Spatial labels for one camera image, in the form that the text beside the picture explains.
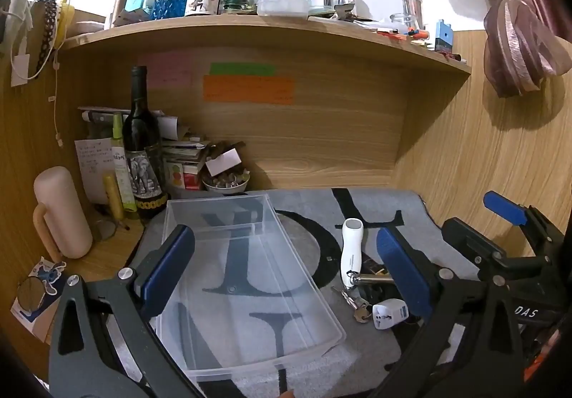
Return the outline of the white travel plug adapter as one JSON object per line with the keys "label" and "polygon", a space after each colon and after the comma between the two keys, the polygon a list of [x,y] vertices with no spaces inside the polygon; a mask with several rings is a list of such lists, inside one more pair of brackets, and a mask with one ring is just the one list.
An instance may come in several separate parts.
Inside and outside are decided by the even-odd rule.
{"label": "white travel plug adapter", "polygon": [[409,318],[406,303],[397,298],[389,298],[371,307],[373,325],[378,330],[387,330]]}

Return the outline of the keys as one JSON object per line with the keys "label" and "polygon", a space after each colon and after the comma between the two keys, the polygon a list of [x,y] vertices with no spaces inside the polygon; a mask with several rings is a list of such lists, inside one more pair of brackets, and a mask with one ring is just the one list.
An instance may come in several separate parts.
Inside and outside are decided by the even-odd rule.
{"label": "keys", "polygon": [[353,309],[353,317],[358,323],[368,323],[372,316],[372,306],[362,297],[353,296],[345,289],[331,287]]}

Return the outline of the white handheld beauty device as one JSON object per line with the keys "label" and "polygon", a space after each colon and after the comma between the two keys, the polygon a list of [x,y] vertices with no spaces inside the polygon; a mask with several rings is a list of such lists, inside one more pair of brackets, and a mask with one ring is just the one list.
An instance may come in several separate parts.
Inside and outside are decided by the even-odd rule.
{"label": "white handheld beauty device", "polygon": [[339,273],[346,290],[354,287],[349,281],[349,274],[361,273],[362,243],[364,238],[364,223],[357,218],[348,218],[342,228],[342,252]]}

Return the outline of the clear plastic storage box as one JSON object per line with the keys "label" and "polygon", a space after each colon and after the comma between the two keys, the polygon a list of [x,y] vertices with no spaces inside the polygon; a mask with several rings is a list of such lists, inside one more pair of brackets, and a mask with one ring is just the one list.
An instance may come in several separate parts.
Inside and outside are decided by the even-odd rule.
{"label": "clear plastic storage box", "polygon": [[156,333],[196,382],[272,372],[321,357],[346,334],[266,194],[172,200],[195,251]]}

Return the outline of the eyeglasses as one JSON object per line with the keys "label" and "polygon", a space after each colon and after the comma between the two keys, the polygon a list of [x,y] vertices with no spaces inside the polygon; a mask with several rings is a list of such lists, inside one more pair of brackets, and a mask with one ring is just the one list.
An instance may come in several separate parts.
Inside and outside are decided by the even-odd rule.
{"label": "eyeglasses", "polygon": [[121,221],[116,222],[113,218],[109,217],[97,217],[90,224],[90,230],[95,242],[109,240],[109,238],[115,235],[118,229],[129,230],[130,228],[126,223]]}

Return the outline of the yellow tube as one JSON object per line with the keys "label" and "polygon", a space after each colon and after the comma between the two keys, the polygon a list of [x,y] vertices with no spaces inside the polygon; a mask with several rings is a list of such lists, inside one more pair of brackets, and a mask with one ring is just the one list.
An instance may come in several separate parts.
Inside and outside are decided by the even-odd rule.
{"label": "yellow tube", "polygon": [[108,197],[109,209],[117,223],[124,220],[124,209],[118,190],[115,174],[112,171],[103,174],[103,184]]}

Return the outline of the round small mirror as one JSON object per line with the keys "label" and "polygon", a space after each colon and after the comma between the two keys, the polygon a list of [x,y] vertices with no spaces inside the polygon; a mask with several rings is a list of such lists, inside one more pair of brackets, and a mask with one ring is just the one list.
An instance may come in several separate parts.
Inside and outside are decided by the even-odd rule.
{"label": "round small mirror", "polygon": [[16,297],[20,308],[26,313],[33,313],[40,309],[45,296],[43,282],[37,277],[27,277],[19,286]]}

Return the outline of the white bowl of small items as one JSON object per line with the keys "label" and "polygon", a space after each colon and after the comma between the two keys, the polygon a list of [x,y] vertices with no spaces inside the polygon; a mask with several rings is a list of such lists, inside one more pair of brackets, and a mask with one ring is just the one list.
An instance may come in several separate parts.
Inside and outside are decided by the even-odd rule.
{"label": "white bowl of small items", "polygon": [[245,169],[241,173],[222,172],[215,177],[205,176],[203,179],[203,185],[208,191],[213,193],[221,195],[235,195],[246,191],[249,180],[250,171]]}

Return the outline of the handwritten paper note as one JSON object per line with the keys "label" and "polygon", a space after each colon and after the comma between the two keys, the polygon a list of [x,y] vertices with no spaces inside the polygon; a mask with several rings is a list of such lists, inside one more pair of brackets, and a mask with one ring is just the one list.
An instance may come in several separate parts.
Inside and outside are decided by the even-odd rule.
{"label": "handwritten paper note", "polygon": [[94,204],[107,205],[109,200],[103,176],[114,171],[112,140],[110,138],[75,141],[83,190]]}

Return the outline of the green spray bottle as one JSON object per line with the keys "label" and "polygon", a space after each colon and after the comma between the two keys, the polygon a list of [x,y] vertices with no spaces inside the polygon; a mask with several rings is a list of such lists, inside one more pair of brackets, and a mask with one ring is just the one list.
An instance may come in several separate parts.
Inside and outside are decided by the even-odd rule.
{"label": "green spray bottle", "polygon": [[129,167],[122,136],[122,114],[113,114],[112,154],[115,177],[123,208],[126,212],[136,213],[137,207],[131,187]]}

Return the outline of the white card on bowl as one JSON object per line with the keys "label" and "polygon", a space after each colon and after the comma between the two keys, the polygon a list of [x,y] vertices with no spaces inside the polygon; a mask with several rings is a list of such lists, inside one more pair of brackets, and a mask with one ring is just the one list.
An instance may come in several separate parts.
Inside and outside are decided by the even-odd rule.
{"label": "white card on bowl", "polygon": [[241,157],[236,148],[232,148],[216,158],[211,158],[206,161],[208,173],[214,177],[219,175],[230,168],[241,164]]}

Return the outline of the dark wine bottle elephant label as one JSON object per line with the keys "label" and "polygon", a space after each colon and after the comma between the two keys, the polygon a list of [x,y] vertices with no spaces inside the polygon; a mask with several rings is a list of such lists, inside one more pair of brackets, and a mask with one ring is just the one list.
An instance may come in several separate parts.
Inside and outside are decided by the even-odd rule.
{"label": "dark wine bottle elephant label", "polygon": [[122,135],[137,212],[150,221],[165,209],[168,193],[159,124],[148,108],[146,66],[132,69],[131,109]]}

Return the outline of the pink sticky note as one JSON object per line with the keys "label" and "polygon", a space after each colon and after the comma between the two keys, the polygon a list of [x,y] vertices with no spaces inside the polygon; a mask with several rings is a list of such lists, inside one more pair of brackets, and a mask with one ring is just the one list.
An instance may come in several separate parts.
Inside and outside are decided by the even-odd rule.
{"label": "pink sticky note", "polygon": [[144,53],[137,60],[139,66],[147,67],[147,85],[151,89],[189,86],[191,62],[190,53],[184,50]]}

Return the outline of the green sticky note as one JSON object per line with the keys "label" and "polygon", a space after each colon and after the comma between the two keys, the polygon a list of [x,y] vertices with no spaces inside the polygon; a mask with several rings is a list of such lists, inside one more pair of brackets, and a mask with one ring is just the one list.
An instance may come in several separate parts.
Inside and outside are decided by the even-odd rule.
{"label": "green sticky note", "polygon": [[271,64],[244,62],[213,62],[210,75],[248,75],[249,77],[274,77],[276,68]]}

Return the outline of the pink curtain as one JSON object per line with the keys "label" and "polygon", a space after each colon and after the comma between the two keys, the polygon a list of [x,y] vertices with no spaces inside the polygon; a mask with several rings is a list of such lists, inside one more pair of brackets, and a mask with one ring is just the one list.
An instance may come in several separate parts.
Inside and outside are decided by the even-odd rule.
{"label": "pink curtain", "polygon": [[550,22],[561,8],[550,0],[489,0],[485,73],[499,97],[538,91],[548,78],[571,70],[571,57]]}

